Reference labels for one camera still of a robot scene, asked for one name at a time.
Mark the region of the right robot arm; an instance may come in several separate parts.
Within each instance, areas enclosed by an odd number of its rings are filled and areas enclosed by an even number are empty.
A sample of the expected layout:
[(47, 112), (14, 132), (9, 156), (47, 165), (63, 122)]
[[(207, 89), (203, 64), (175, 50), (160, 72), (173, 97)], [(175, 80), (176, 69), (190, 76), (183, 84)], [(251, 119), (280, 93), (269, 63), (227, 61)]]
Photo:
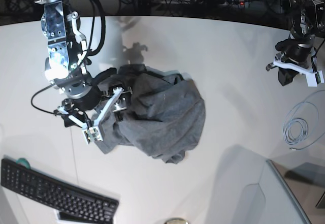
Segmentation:
[(66, 94), (61, 106), (52, 111), (64, 120), (65, 127), (81, 128), (94, 126), (86, 112), (93, 110), (104, 99), (105, 94), (98, 85), (116, 74), (109, 68), (92, 77), (87, 66), (91, 56), (97, 55), (104, 46), (106, 36), (105, 13), (99, 0), (89, 0), (93, 11), (99, 11), (101, 20), (100, 41), (91, 48), (92, 38), (80, 32), (80, 15), (73, 10), (70, 0), (35, 0), (44, 8), (41, 18), (43, 35), (47, 38), (48, 57), (45, 61), (45, 77), (49, 87)]

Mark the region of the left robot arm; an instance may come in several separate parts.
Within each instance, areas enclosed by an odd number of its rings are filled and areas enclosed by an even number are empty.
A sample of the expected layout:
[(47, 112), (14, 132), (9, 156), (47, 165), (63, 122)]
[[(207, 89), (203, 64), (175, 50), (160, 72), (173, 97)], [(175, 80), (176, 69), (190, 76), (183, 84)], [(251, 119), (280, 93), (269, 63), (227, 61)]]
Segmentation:
[(282, 86), (304, 75), (309, 87), (324, 83), (317, 67), (318, 49), (314, 47), (317, 34), (324, 34), (324, 0), (289, 0), (291, 29), (287, 39), (276, 44), (278, 51), (271, 68), (278, 68)]

